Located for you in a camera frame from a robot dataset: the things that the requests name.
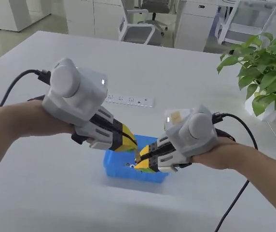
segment floor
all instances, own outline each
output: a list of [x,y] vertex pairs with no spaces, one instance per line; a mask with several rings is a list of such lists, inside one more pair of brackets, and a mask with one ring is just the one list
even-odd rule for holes
[[16,47],[38,30],[68,33],[62,0],[53,0],[52,15],[31,25],[22,32],[0,30],[0,57]]
[[[175,14],[157,14],[156,19],[168,25],[168,31],[165,31],[163,46],[173,47],[173,31],[176,23]],[[139,15],[134,21],[140,21]],[[24,29],[22,32],[12,32],[0,30],[0,57],[16,47],[23,40],[31,36],[38,30],[68,33],[66,16],[63,7],[63,0],[53,0],[52,15]],[[210,37],[205,49],[205,52],[222,53],[226,50],[225,47],[219,47],[215,37]]]

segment electrical outlet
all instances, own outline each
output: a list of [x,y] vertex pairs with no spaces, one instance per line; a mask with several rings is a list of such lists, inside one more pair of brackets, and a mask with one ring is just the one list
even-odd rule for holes
[[107,101],[112,101],[114,99],[114,95],[113,94],[108,94],[107,97],[106,97],[106,100]]
[[129,97],[119,94],[110,93],[107,95],[105,102],[111,102],[116,104],[135,105],[142,107],[154,107],[154,98],[142,98],[142,97]]

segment white table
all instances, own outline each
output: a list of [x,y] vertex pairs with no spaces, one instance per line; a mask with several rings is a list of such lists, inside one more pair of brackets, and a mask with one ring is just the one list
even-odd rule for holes
[[[203,52],[219,6],[233,7],[234,3],[229,0],[179,0],[174,47]],[[276,15],[266,31],[276,36]]]
[[[106,73],[110,92],[156,98],[153,109],[105,103],[136,134],[157,136],[163,132],[165,109],[202,103],[242,117],[261,150],[276,158],[269,125],[244,110],[233,78],[238,68],[218,76],[215,54],[37,32],[0,58],[0,100],[19,73],[49,70],[63,57]],[[7,103],[47,89],[35,76],[26,76]],[[227,119],[218,127],[251,144],[236,121]],[[111,179],[105,176],[103,156],[68,135],[14,143],[0,164],[0,232],[214,231],[245,182],[236,172],[201,165],[171,174],[161,185]],[[276,231],[276,210],[252,185],[223,224],[221,232],[230,231]]]

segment blue bin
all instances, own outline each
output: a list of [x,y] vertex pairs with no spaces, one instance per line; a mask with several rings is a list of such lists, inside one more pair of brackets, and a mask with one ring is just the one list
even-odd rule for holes
[[[148,144],[156,142],[157,138],[135,135],[138,149],[141,150]],[[107,176],[128,178],[140,181],[162,183],[169,173],[144,173],[126,166],[127,163],[135,164],[134,152],[114,152],[107,150],[104,157],[104,167]]]

